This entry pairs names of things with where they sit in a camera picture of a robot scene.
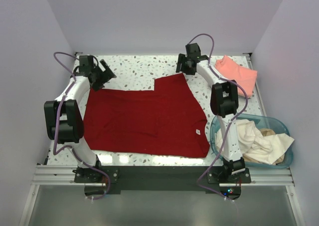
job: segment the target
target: red cloth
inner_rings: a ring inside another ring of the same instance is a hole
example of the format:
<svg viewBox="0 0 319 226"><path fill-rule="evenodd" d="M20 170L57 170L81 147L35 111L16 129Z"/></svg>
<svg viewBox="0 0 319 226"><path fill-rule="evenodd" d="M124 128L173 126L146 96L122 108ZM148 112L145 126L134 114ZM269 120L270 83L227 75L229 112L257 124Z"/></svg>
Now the red cloth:
<svg viewBox="0 0 319 226"><path fill-rule="evenodd" d="M203 158L206 123L185 77L176 74L156 79L154 91L91 90L84 138L92 150Z"/></svg>

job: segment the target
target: white cloth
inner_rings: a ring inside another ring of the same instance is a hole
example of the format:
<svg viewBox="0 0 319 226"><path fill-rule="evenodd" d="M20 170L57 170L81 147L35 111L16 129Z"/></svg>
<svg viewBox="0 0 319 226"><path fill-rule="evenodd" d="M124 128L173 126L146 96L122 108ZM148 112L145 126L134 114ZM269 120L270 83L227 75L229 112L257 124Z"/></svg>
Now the white cloth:
<svg viewBox="0 0 319 226"><path fill-rule="evenodd" d="M294 141L287 134L263 136L254 121L236 120L236 127L241 153L265 164L273 164ZM215 139L215 145L219 150L223 143L221 130L217 132Z"/></svg>

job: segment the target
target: translucent blue bin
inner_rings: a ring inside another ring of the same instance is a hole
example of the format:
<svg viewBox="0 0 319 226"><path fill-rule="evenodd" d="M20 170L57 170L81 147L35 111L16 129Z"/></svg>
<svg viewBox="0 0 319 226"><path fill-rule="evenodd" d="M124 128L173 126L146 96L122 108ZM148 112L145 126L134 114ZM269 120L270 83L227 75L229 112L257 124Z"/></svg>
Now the translucent blue bin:
<svg viewBox="0 0 319 226"><path fill-rule="evenodd" d="M287 127L279 120L271 117L265 117L265 116L258 116L258 115L248 115L248 114L241 114L238 118L238 120L247 119L250 121L254 121L255 125L258 129L272 129L275 131L276 134L282 134L286 133L290 136L289 131ZM220 129L219 121L217 120L217 117L215 116L213 121L211 122L210 126L210 146L213 150L213 152L217 155L218 150L216 149L215 145L215 134ZM291 146L285 153L284 161L277 165L267 165L262 163L252 163L252 162L245 162L246 166L248 167L258 167L258 168L271 168L271 169L285 169L289 167L289 165L293 162L294 155Z"/></svg>

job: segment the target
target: gray floor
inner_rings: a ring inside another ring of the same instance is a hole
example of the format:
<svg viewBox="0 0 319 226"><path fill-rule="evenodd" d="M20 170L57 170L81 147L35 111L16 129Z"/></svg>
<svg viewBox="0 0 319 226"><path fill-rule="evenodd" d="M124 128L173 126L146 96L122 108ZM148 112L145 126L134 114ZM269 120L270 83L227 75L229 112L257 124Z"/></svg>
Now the gray floor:
<svg viewBox="0 0 319 226"><path fill-rule="evenodd" d="M40 187L30 226L296 225L285 187L243 188L238 218L230 201L204 192L124 191L92 204L83 190Z"/></svg>

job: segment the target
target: beige cloth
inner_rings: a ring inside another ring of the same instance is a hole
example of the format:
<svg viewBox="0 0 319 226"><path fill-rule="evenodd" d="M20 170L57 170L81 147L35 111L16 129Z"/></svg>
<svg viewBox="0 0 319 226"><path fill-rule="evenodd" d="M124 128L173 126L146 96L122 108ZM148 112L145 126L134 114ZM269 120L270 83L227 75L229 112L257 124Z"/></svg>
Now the beige cloth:
<svg viewBox="0 0 319 226"><path fill-rule="evenodd" d="M294 139L271 129L258 130L253 121L237 120L239 148L247 162L275 165L284 160L285 152ZM220 149L222 135L216 134L216 147Z"/></svg>

